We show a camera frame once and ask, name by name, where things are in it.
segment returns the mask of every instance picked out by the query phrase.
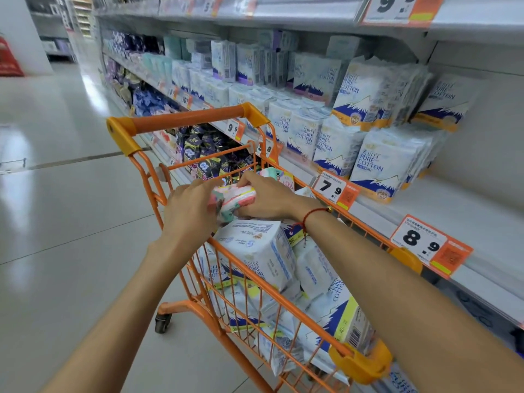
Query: person's right hand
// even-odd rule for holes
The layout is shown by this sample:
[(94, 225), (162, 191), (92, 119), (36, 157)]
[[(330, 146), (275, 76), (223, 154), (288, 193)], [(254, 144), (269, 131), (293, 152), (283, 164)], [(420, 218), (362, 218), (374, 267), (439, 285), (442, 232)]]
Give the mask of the person's right hand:
[(238, 187), (251, 184), (256, 191), (253, 204), (237, 210), (238, 216), (251, 216), (265, 219), (292, 219), (301, 222), (310, 210), (322, 205), (316, 198), (294, 194), (290, 188), (273, 178), (261, 177), (253, 171), (246, 171), (240, 178)]

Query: orange metal frame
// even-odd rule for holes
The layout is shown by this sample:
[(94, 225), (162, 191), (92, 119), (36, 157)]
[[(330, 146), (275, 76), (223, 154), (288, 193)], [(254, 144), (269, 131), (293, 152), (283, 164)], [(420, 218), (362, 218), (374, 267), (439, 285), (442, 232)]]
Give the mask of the orange metal frame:
[[(264, 132), (260, 129), (260, 126), (267, 124), (272, 131), (273, 138), (276, 137), (275, 128), (262, 113), (260, 113), (253, 105), (249, 103), (233, 107), (216, 108), (198, 112), (182, 112), (152, 117), (108, 118), (108, 131), (115, 140), (115, 142), (120, 146), (124, 154), (130, 158), (131, 162), (136, 166), (136, 168), (140, 172), (147, 196), (158, 219), (158, 223), (162, 228), (163, 221), (158, 210), (158, 205), (162, 204), (165, 206), (167, 204), (167, 197), (162, 189), (160, 179), (158, 177), (157, 172), (154, 169), (153, 164), (151, 163), (147, 155), (145, 155), (145, 153), (141, 151), (140, 146), (134, 141), (132, 137), (139, 133), (154, 132), (156, 130), (171, 129), (201, 123), (210, 123), (213, 121), (239, 117), (247, 118), (249, 122), (258, 129), (262, 138), (262, 154), (266, 154), (266, 138)], [(174, 170), (176, 168), (182, 168), (184, 166), (191, 165), (196, 162), (217, 157), (223, 154), (239, 151), (241, 149), (249, 149), (250, 152), (253, 154), (253, 164), (243, 169), (237, 169), (225, 175), (221, 175), (219, 179), (222, 179), (227, 176), (232, 177), (233, 175), (239, 174), (241, 171), (247, 168), (255, 169), (256, 165), (258, 165), (257, 156), (255, 154), (256, 148), (257, 144), (250, 140), (246, 145), (241, 145), (237, 148), (222, 151), (220, 153), (212, 154), (210, 156), (202, 157), (197, 160), (191, 160), (172, 166), (165, 166), (163, 164), (160, 164), (159, 167), (160, 171), (162, 171), (163, 174), (163, 180), (167, 182), (169, 190), (171, 191), (173, 190), (171, 176), (169, 173), (171, 170)], [(140, 159), (146, 165), (147, 171), (140, 163)], [(260, 165), (262, 168), (264, 168), (266, 165), (273, 165), (276, 168), (282, 169), (281, 167), (279, 167), (277, 163), (270, 162), (267, 157), (260, 157)], [(151, 187), (150, 179), (153, 180), (154, 190)], [(298, 179), (295, 180), (298, 185), (306, 186), (305, 183), (299, 181)], [(325, 203), (328, 203), (326, 198), (320, 196), (318, 193), (315, 194)], [(366, 226), (359, 220), (351, 218), (348, 215), (348, 213), (340, 207), (335, 205), (333, 208), (338, 211), (339, 216), (342, 216), (350, 220), (350, 227), (354, 228), (355, 226), (358, 226), (362, 231), (364, 231), (364, 236), (372, 236), (377, 240), (381, 248), (384, 248), (384, 246), (388, 247), (390, 251), (393, 251), (392, 255), (396, 256), (404, 264), (411, 267), (416, 272), (420, 273), (420, 271), (422, 270), (422, 265), (417, 260), (417, 258), (413, 258), (411, 254), (405, 253), (405, 251), (394, 248), (394, 246), (390, 243), (389, 240), (385, 239), (379, 233), (371, 230), (368, 226)], [(284, 350), (277, 342), (275, 342), (275, 339), (268, 336), (260, 328), (260, 321), (258, 322), (258, 324), (255, 324), (249, 319), (247, 301), (245, 304), (245, 312), (243, 312), (239, 308), (239, 305), (235, 303), (234, 297), (233, 302), (228, 301), (226, 297), (224, 297), (224, 284), (222, 281), (218, 284), (219, 287), (217, 288), (217, 282), (213, 281), (212, 275), (211, 281), (207, 280), (206, 277), (202, 275), (202, 273), (199, 271), (199, 268), (195, 266), (195, 262), (200, 266), (203, 265), (204, 262), (207, 262), (208, 270), (211, 270), (210, 260), (207, 256), (207, 251), (205, 251), (206, 260), (200, 259), (198, 254), (195, 254), (187, 264), (186, 274), (188, 274), (188, 278), (184, 276), (184, 273), (180, 274), (180, 278), (184, 286), (184, 289), (186, 290), (188, 299), (180, 302), (162, 303), (158, 308), (158, 314), (162, 315), (191, 311), (192, 313), (197, 315), (207, 325), (210, 331), (226, 348), (226, 350), (234, 357), (234, 359), (239, 363), (239, 365), (242, 367), (245, 373), (251, 378), (251, 380), (261, 391), (278, 391), (278, 389), (284, 384), (288, 385), (288, 387), (292, 388), (295, 391), (297, 391), (298, 388), (308, 388), (304, 384), (304, 382), (301, 381), (303, 375), (308, 376), (310, 380), (313, 380), (317, 383), (317, 387), (313, 388), (314, 386), (311, 385), (309, 387), (309, 391), (315, 391), (319, 388), (324, 388), (327, 391), (339, 391), (339, 388), (341, 387), (343, 389), (348, 388), (347, 385), (340, 383), (335, 378), (333, 378), (335, 372), (331, 373), (330, 375), (321, 376), (318, 373), (316, 373), (314, 369), (311, 368), (311, 360), (316, 355), (318, 349), (324, 341), (327, 341), (327, 343), (330, 344), (329, 353), (333, 362), (337, 365), (338, 369), (344, 371), (344, 373), (349, 377), (350, 382), (352, 380), (355, 380), (359, 383), (372, 383), (374, 380), (382, 377), (383, 374), (388, 370), (388, 366), (392, 360), (392, 356), (389, 350), (387, 350), (386, 346), (380, 340), (377, 340), (371, 353), (367, 357), (364, 357), (361, 353), (357, 352), (352, 347), (349, 347), (347, 344), (342, 344), (341, 342), (337, 341), (334, 337), (332, 337), (330, 334), (328, 334), (322, 327), (320, 327), (313, 320), (311, 320), (311, 318), (305, 315), (304, 312), (300, 311), (293, 303), (291, 303), (284, 296), (282, 296), (269, 283), (260, 278), (245, 264), (239, 261), (238, 258), (236, 258), (228, 250), (226, 250), (216, 240), (214, 240), (213, 238), (209, 238), (206, 245), (214, 247), (214, 251), (216, 254), (220, 252), (228, 259), (231, 281), (236, 281), (237, 284), (243, 284), (246, 291), (248, 284), (257, 284), (260, 288), (260, 303), (262, 298), (262, 292), (265, 291), (279, 304), (277, 320), (275, 321), (275, 330), (273, 331), (273, 337), (275, 336), (277, 330), (281, 311), (287, 310), (299, 321), (299, 325), (296, 328), (295, 336), (292, 340), (292, 347), (296, 342), (298, 330), (301, 324), (307, 325), (308, 328), (314, 331), (315, 334), (317, 334), (321, 338), (321, 341), (317, 349), (311, 355), (309, 360), (305, 364), (298, 362), (296, 359), (292, 357), (291, 349)], [(218, 264), (218, 259), (216, 262), (217, 267), (220, 268), (220, 265)], [(233, 268), (240, 271), (244, 275), (244, 277), (241, 279), (238, 277), (234, 277), (232, 273)], [(220, 298), (224, 303), (227, 304), (226, 313), (228, 313), (227, 309), (229, 306), (234, 311), (235, 318), (237, 317), (237, 315), (239, 315), (240, 317), (243, 317), (246, 320), (246, 323), (249, 324), (249, 328), (246, 331), (244, 331), (245, 337), (242, 337), (240, 330), (233, 331), (230, 328), (230, 326), (224, 322), (223, 318), (225, 316), (229, 317), (229, 314), (226, 315), (220, 313), (220, 315), (217, 315), (211, 301), (211, 294), (214, 295), (215, 301), (218, 301), (218, 298)], [(260, 309), (258, 311), (258, 320), (260, 320)], [(281, 375), (279, 385), (276, 387), (275, 390), (273, 390), (271, 386), (265, 381), (265, 379), (259, 374), (257, 369), (255, 369), (253, 365), (249, 362), (249, 360), (245, 357), (242, 351), (240, 351), (238, 346), (236, 346), (232, 342), (228, 334), (236, 335), (241, 342), (243, 342), (258, 357), (262, 358), (263, 361), (265, 361), (265, 359), (260, 355), (260, 349), (258, 349), (257, 353), (257, 350), (255, 348), (257, 345), (251, 345), (251, 339), (260, 339), (261, 336), (265, 337), (272, 343), (271, 353), (273, 353), (273, 350), (279, 350), (283, 352), (287, 357), (286, 363), (288, 361), (293, 361), (296, 364), (296, 368), (299, 370), (300, 374), (298, 375), (298, 377), (295, 375), (296, 380), (294, 381), (294, 383), (290, 382), (291, 373)]]

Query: white floor tile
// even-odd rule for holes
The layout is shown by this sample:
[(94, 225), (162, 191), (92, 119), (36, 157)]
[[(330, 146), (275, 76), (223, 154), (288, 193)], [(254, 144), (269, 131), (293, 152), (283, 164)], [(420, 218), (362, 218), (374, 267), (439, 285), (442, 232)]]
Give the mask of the white floor tile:
[[(34, 392), (112, 303), (160, 233), (151, 216), (0, 266), (0, 391)], [(177, 279), (169, 300), (185, 299)], [(230, 393), (246, 375), (192, 314), (153, 323), (124, 392)]]
[(151, 214), (124, 156), (0, 175), (0, 263)]
[(93, 75), (71, 63), (54, 76), (0, 79), (0, 162), (26, 165), (119, 151), (105, 125), (120, 111)]

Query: hand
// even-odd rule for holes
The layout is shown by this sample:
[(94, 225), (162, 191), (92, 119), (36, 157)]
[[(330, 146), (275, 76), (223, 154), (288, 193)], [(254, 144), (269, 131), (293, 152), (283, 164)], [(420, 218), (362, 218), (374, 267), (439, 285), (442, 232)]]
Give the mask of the hand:
[[(164, 227), (153, 243), (159, 259), (171, 263), (175, 258), (186, 264), (216, 229), (216, 205), (209, 205), (211, 191), (221, 180), (194, 180), (190, 185), (178, 186), (171, 192), (164, 209)], [(166, 265), (167, 269), (179, 265)]]
[(239, 216), (266, 219), (292, 219), (301, 222), (304, 215), (322, 205), (316, 198), (294, 194), (287, 186), (273, 178), (261, 177), (253, 171), (246, 171), (238, 187), (251, 184), (257, 193), (255, 202), (237, 210)]

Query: white pillar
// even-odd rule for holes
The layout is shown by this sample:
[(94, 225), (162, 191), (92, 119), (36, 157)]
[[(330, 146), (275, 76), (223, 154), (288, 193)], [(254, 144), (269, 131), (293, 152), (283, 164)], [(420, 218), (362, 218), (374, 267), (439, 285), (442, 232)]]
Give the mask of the white pillar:
[(0, 33), (25, 75), (53, 74), (26, 0), (0, 0)]

